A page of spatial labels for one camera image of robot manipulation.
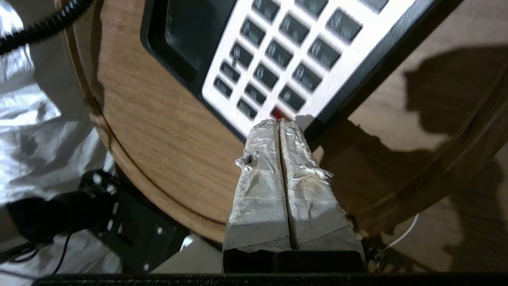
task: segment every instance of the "red button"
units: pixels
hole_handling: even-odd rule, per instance
[[[278,109],[277,107],[275,107],[273,110],[272,110],[272,116],[277,118],[277,119],[286,119],[287,121],[293,121],[289,116],[285,115],[282,111],[280,111],[280,109]]]

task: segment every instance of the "round wooden table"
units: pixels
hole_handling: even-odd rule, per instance
[[[99,135],[130,180],[222,241],[243,143],[141,45],[144,1],[98,1],[66,30]],[[318,138],[340,204],[366,236],[436,203],[508,138],[508,4],[466,0],[349,117]]]

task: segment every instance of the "white keypad panel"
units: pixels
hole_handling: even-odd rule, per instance
[[[415,1],[237,0],[202,95],[244,136],[267,118],[305,130]]]

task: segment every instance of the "white cable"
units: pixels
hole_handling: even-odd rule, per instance
[[[403,240],[403,239],[404,239],[404,238],[405,238],[405,237],[406,237],[406,236],[407,236],[407,235],[408,235],[408,234],[412,231],[412,229],[415,227],[415,225],[416,225],[416,221],[418,220],[418,216],[419,216],[419,215],[420,215],[419,213],[418,213],[418,214],[416,214],[415,218],[413,219],[413,222],[412,222],[411,226],[410,226],[410,227],[406,230],[406,232],[405,232],[403,235],[401,235],[399,238],[397,238],[396,240],[394,240],[392,243],[390,243],[387,247],[385,247],[385,248],[382,250],[382,252],[384,252],[384,251],[385,251],[385,250],[387,250],[388,248],[392,248],[392,247],[394,247],[394,246],[395,246],[395,244],[397,244],[397,243],[399,243],[401,240]]]

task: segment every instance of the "wood grain surface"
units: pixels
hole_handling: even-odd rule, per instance
[[[224,235],[243,145],[141,45],[144,1],[97,1],[66,32],[101,139],[159,208]],[[349,117],[321,166],[363,234],[460,190],[508,138],[508,3],[466,0]]]

